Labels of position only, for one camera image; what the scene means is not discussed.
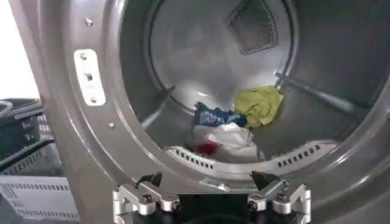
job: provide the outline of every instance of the gray plastic crate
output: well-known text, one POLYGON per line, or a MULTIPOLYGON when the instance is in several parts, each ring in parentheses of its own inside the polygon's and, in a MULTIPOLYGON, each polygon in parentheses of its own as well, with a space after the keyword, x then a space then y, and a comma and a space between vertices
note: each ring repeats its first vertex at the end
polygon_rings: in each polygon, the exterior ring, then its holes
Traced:
POLYGON ((53 141, 1 161, 0 194, 25 219, 80 221, 53 141))

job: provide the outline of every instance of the black plastic part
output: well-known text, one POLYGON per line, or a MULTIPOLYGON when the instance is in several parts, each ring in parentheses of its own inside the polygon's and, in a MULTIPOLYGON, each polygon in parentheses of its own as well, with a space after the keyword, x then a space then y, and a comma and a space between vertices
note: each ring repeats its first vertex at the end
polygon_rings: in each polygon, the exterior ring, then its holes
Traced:
POLYGON ((252 171, 250 176, 252 177, 253 182, 255 182, 258 190, 263 189, 274 180, 280 180, 280 178, 274 174, 261 173, 257 171, 252 171))
POLYGON ((150 182, 150 183, 152 183, 154 186, 160 187, 162 178, 163 178, 163 175, 162 175, 161 173, 153 173, 153 174, 150 174, 150 175, 145 175, 145 176, 142 176, 142 177, 137 181, 137 183, 135 184, 135 186, 138 187, 138 185, 140 185, 140 183, 142 183, 142 182, 150 182))

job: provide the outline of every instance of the white wall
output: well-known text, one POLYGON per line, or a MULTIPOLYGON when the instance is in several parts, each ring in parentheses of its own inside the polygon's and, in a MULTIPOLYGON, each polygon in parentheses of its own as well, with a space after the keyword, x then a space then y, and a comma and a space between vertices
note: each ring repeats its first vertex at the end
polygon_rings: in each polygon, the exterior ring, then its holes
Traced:
POLYGON ((0 21, 0 99, 38 98, 37 84, 7 0, 0 0, 0 21))

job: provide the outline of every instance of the silver clamp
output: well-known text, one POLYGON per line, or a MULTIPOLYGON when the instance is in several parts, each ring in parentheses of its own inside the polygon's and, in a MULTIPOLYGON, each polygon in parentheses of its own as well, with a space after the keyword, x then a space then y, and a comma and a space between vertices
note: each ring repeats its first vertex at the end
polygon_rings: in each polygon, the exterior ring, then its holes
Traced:
POLYGON ((125 223, 123 215, 130 212, 126 205, 132 205, 131 211, 138 211, 140 215, 150 215, 156 211, 156 203, 164 212, 176 212, 181 208, 179 196, 164 194, 150 182, 142 182, 138 188, 131 184, 120 185, 113 191, 114 223, 125 223))
POLYGON ((285 187, 283 180, 274 180, 256 194, 248 195, 248 207, 251 212, 260 212, 267 209, 267 201, 271 201, 285 187))
POLYGON ((256 194, 248 195, 250 211, 259 212, 267 209, 267 202, 272 201, 272 208, 279 214, 297 213, 298 224, 311 222, 311 191, 305 184, 288 186, 283 180, 274 180, 256 194))
POLYGON ((300 224, 311 222, 311 191, 306 184, 288 186, 275 196, 272 207, 279 214, 290 214, 292 210, 297 212, 300 224))

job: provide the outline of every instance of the yellow cloth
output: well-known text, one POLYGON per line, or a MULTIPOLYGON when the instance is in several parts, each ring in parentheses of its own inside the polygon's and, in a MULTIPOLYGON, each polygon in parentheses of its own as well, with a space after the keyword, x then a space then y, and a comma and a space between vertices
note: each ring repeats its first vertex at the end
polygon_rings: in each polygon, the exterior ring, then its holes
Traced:
POLYGON ((282 100, 283 95, 273 86, 241 89, 234 110, 247 116, 247 127, 258 127, 272 122, 282 100))

